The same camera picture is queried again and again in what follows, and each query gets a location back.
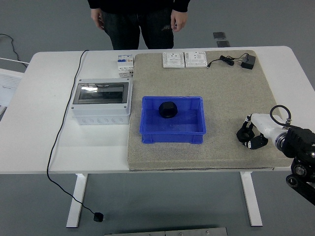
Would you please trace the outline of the person's left hand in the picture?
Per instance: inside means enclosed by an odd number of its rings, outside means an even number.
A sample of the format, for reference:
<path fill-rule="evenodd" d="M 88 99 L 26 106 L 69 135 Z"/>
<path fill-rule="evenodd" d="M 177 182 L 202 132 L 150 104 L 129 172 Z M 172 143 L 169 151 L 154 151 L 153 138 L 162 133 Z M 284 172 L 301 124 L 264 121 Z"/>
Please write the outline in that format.
<path fill-rule="evenodd" d="M 187 12 L 179 12 L 176 10 L 172 10 L 172 12 L 171 12 L 171 28 L 174 32 L 178 32 L 182 28 L 184 28 L 187 20 L 188 20 L 188 13 Z"/>

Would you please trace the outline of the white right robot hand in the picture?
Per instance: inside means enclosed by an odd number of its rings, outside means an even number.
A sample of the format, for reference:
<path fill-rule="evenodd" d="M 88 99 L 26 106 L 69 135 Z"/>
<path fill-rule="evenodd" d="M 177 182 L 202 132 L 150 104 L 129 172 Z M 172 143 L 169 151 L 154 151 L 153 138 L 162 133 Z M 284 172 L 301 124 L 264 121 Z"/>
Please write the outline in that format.
<path fill-rule="evenodd" d="M 282 151 L 288 130 L 274 122 L 268 114 L 253 113 L 245 118 L 236 136 L 245 147 L 258 149 L 272 141 Z"/>

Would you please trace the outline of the person's right hand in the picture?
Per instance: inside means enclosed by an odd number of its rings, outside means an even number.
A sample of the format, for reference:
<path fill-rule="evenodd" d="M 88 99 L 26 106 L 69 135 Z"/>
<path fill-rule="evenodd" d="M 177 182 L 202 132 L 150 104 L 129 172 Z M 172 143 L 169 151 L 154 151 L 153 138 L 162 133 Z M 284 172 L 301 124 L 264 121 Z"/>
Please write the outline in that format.
<path fill-rule="evenodd" d="M 98 29 L 104 30 L 102 10 L 100 8 L 91 9 L 91 19 Z"/>

